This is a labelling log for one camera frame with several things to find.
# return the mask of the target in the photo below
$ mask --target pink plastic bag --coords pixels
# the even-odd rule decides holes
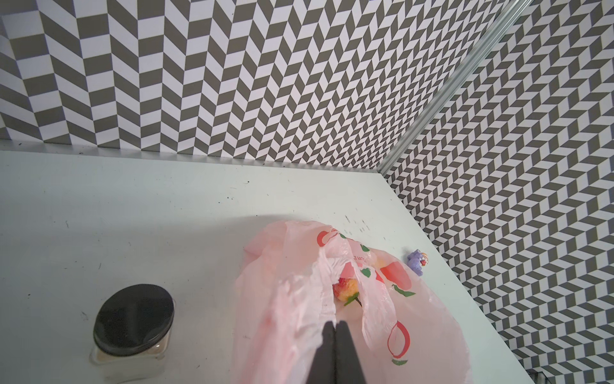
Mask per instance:
[[[246,247],[231,383],[307,380],[327,321],[348,323],[367,383],[471,384],[462,331],[407,266],[319,222],[275,222]],[[358,280],[360,306],[333,295]]]

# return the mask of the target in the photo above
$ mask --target jar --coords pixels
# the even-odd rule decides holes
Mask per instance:
[[[164,371],[175,304],[162,287],[138,284],[111,296],[94,323],[90,362],[106,383],[125,383]]]

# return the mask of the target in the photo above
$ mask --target chevron patterned wall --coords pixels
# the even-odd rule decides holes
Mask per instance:
[[[534,1],[387,175],[553,384],[614,383],[613,7]]]
[[[4,1],[0,138],[374,168],[506,1]]]

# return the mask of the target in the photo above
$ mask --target red apple print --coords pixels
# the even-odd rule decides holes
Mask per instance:
[[[330,232],[323,230],[322,232],[318,233],[317,235],[317,244],[319,246],[324,246],[326,243],[328,243],[328,241],[334,237],[336,234],[338,234],[339,232],[337,232],[336,229],[332,229]]]
[[[375,280],[381,281],[382,283],[384,283],[384,279],[382,279],[382,277],[379,275],[377,270],[375,270]]]
[[[394,332],[395,328],[398,328],[401,331],[401,334],[403,335],[403,338],[404,338],[403,349],[401,350],[401,353],[399,353],[398,355],[395,355],[390,347],[390,338],[392,337],[392,333]],[[403,356],[405,353],[407,353],[408,349],[410,349],[410,333],[407,332],[407,328],[403,324],[401,324],[401,322],[397,321],[397,324],[392,328],[392,330],[390,331],[390,335],[388,336],[388,350],[390,351],[393,358],[398,359],[401,356]]]
[[[411,289],[410,277],[407,275],[405,269],[403,269],[403,264],[399,261],[388,264],[382,268],[381,271],[388,280],[395,283],[403,291]]]
[[[343,271],[341,271],[340,278],[342,279],[350,279],[356,277],[356,273],[354,272],[354,267],[352,267],[352,263],[347,262],[343,267]]]

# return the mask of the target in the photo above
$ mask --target white table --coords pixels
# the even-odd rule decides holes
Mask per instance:
[[[475,383],[531,383],[379,174],[8,151],[0,167],[0,382],[101,382],[98,309],[155,283],[177,311],[166,372],[143,383],[227,383],[243,246],[270,222],[313,219],[397,257],[426,252]]]

